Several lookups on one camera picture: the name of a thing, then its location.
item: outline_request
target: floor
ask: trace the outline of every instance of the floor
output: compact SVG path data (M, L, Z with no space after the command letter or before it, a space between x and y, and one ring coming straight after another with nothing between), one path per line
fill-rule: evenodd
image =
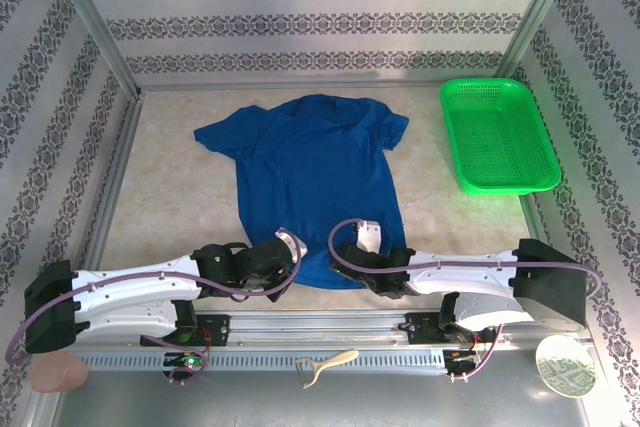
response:
M385 152L405 224L407 245L437 253L515 248L528 237L515 196L472 197L456 183L439 89L341 88L215 90L147 94L102 257L102 270L149 265L209 243L247 241L240 224L234 162L195 142L193 130L238 108L271 108L306 94L371 97L409 117L409 127ZM327 291L293 285L277 304L203 299L216 310L437 307L440 296L397 301L369 291Z
M580 401L545 387L533 351L500 352L500 362L489 362L468 384L416 373L329 370L308 390L300 388L293 371L207 372L197 383L175 387L159 372L91 372L85 386L63 394L52 423L56 427L514 424L587 425Z

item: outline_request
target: cable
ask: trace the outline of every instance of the cable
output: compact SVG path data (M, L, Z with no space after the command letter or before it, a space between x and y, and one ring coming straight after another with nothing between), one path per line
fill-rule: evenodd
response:
M154 342L154 343L158 344L161 347L168 347L170 349L178 349L178 350L181 350L182 352L185 351L184 350L184 345L171 344L169 342L165 342L162 339L158 339L157 337L152 337L151 335L143 335L142 337L144 337L147 340L150 340L151 342ZM209 363L206 354L204 352L202 352L201 350L193 349L193 348L189 349L188 352L194 353L198 357L200 357L200 360L202 361L202 366L196 371L194 371L194 370L192 370L192 369L190 369L188 367L175 367L171 372L169 372L169 382L173 382L175 380L174 376L178 372L186 372L186 373L189 373L191 375L189 375L188 377L186 377L186 378L184 378L184 379L182 379L180 381L180 385L184 385L187 382L191 382L192 380L195 380L198 377L200 377L202 375L202 373L206 370L207 364Z
M231 300L233 300L234 302L237 302L238 304L241 304L242 302L246 301L249 299L248 295L245 295L242 299L239 299L238 297L232 295L231 297L229 297Z
M478 351L476 350L476 345L478 345L478 342L480 341L480 337L478 336L478 334L476 334L475 332L473 333L473 345L471 346L470 350L475 350L476 354L478 353Z
M44 314L50 308L58 305L61 302L64 302L65 300L72 299L74 296L76 296L78 294L82 294L83 292L95 292L97 289L99 289L101 287L105 287L105 286L111 285L111 284L117 284L119 282L126 282L128 280L136 280L136 279L156 278L156 277L159 278L160 281L162 281L165 278L175 277L175 278L179 278L179 279L193 280L195 282L198 282L199 284L204 284L204 285L207 285L209 287L213 287L214 289L218 289L218 290L221 290L223 292L226 292L226 293L232 294L232 295L244 295L244 296L247 296L247 297L258 297L258 296L271 295L271 294L275 294L276 292L280 292L281 290L285 289L289 284L291 284L293 282L293 279L295 279L296 275L298 275L298 272L300 271L300 265L302 263L302 252L300 250L300 243L298 242L297 237L295 235L293 235L291 232L289 232L288 230L286 230L286 229L281 229L281 231L283 233L289 235L293 239L293 244L294 244L295 249L296 249L296 264L293 267L293 270L291 271L289 276L280 285L277 285L275 287L272 287L270 289L263 290L263 291L257 291L257 292L256 291L246 291L246 290L242 290L242 289L234 289L232 287L227 287L226 285L219 284L217 282L214 282L214 281L209 280L209 279L205 279L203 277L198 277L197 275L191 275L191 274L187 274L187 273L183 273L183 272L171 272L171 271L168 271L168 272L140 272L140 273L137 273L137 274L126 274L126 275L122 275L120 277L113 277L111 279L100 280L98 282L89 283L89 284L83 285L82 287L79 287L79 288L77 288L75 290L71 290L69 292L66 292L66 293L56 297L55 299L50 300L49 302L47 302L46 304L41 306L39 309L37 309L33 314L31 314L29 316L29 318L27 318L22 323L22 325L18 328L18 330L16 331L14 336L11 338L11 341L9 342L9 345L7 346L7 350L6 350L5 354L4 354L4 358L5 358L6 362L7 362L7 364L12 365L12 364L22 363L22 362L24 362L25 360L27 360L30 357L29 354L20 356L18 358L14 357L15 350L16 350L16 347L18 345L18 342L20 342L20 339L25 334L27 329L42 314ZM164 342L161 339L157 339L157 338L151 337L151 336L145 336L145 337L147 337L149 340L151 340L151 341L155 342L156 344L161 345L163 347L169 347L169 348L172 348L172 349L184 350L184 346L180 346L180 345L176 345L176 344L169 344L168 342ZM196 354L202 354L202 352L196 351L195 349L193 351Z
M211 344L213 343L213 337L211 336L211 333L209 333L209 331L207 329L205 329L204 327L202 327L202 333L204 334L204 338L206 341L206 346L204 349L204 353L207 355L207 365L209 364L209 358L211 357Z
M503 328L504 328L504 325L499 325L498 326L498 330L496 331L496 337L495 337L495 339L493 339L493 342L491 343L491 347L489 347L489 350L487 351L487 354L482 358L482 360L480 362L478 362L478 364L474 367L474 369L471 372L468 372L468 373L462 374L462 375L453 375L453 374L451 374L451 382L455 382L456 380L464 380L465 382L467 382L469 380L469 377L473 377L478 372L480 372L480 370L485 365L487 365L487 362L489 362L489 359L493 355L493 351L495 350L496 345L498 344L498 337L500 337L500 334L502 334L502 329Z
M502 261L470 261L470 260L437 260L433 262L425 262L422 264L412 264L405 265L403 267L389 267L385 269L371 269L368 267L360 267L359 265L352 264L346 259L340 257L340 255L336 252L336 249L333 247L333 238L338 230L340 230L345 225L354 224L357 222L364 222L362 219L347 219L340 222L336 225L331 232L329 233L329 252L340 264L343 266L355 270L356 272L361 272L363 274L397 274L400 272L409 272L412 270L421 270L421 269L434 269L439 267L521 267L521 268L559 268L559 269L572 269L572 270L580 270L582 272L586 272L589 274L595 281L596 285L587 293L587 297L591 297L595 294L602 285L602 280L600 280L600 275L598 271L587 267L581 264L575 264L571 262L502 262Z

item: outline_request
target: metal floor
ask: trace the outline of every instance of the metal floor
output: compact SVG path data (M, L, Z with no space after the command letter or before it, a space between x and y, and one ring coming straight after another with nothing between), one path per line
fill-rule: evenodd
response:
M207 372L184 387L160 372L92 372L64 394L56 427L579 427L580 401L540 379L534 352L500 352L468 384L444 376L323 373L302 390L291 372Z

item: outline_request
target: metal frame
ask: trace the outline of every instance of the metal frame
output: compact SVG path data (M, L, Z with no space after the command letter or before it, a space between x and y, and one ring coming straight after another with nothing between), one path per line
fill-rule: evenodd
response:
M437 313L438 309L344 309L344 310L258 310L219 311L228 315L229 336L223 351L305 352L318 350L413 351L442 349L445 344L410 345L407 334L398 329L409 312ZM197 314L210 314L208 310ZM497 350L534 349L546 336L554 333L535 323L510 324L500 336ZM568 334L584 345L591 345L588 331ZM468 349L468 343L447 343L447 349ZM164 348L137 344L91 344L77 342L69 350L78 352L164 351Z
M318 79L310 82L304 80L300 82L256 82L256 83L224 83L224 84L162 84L145 85L144 92L166 92L180 90L258 90L258 89L357 89L357 88L393 88L393 87L440 87L442 82L428 80L379 80L367 81L338 81Z
M82 359L91 370L98 372L120 372L126 368L128 372L158 372L165 370L165 352L79 352L74 354ZM250 351L220 350L210 353L206 370L216 372L291 372L295 361L304 355L314 359L326 358L327 351ZM447 370L442 349L414 349L402 352L389 350L369 350L360 352L359 356L338 366L340 370L351 372L394 372L421 373L443 375Z
M553 0L531 0L518 30L502 56L496 77L511 77L552 3Z
M127 118L124 120L122 138L113 158L113 170L105 186L105 197L103 202L98 206L96 227L92 237L88 239L89 248L87 249L87 256L82 267L85 270L98 270L100 265L102 253L107 244L111 220L113 219L118 196L120 195L120 187L122 186L124 174L127 170L127 162L129 161L129 154L131 153L133 139L135 138L138 127L144 97L144 93L139 96L137 94L135 95L134 100L132 100L133 105L127 114Z
M107 59L111 69L116 74L120 84L127 90L128 96L133 97L139 93L140 89L136 84L133 72L93 0L71 0L71 2L96 44L98 44L100 51Z
M60 395L32 391L21 427L51 427L60 406Z
M521 195L520 206L522 207L524 220L527 223L527 230L529 231L531 238L547 242L533 194Z

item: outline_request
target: t-shirt sleeve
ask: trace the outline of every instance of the t-shirt sleeve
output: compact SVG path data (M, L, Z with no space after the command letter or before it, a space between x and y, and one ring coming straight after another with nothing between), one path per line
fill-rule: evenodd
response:
M193 132L196 140L212 152L237 159L262 136L267 112L256 106L240 109L215 124Z
M394 114L382 102L376 102L373 108L375 121L370 125L371 135L378 141L381 148L393 150L402 140L409 125L409 119L404 115Z

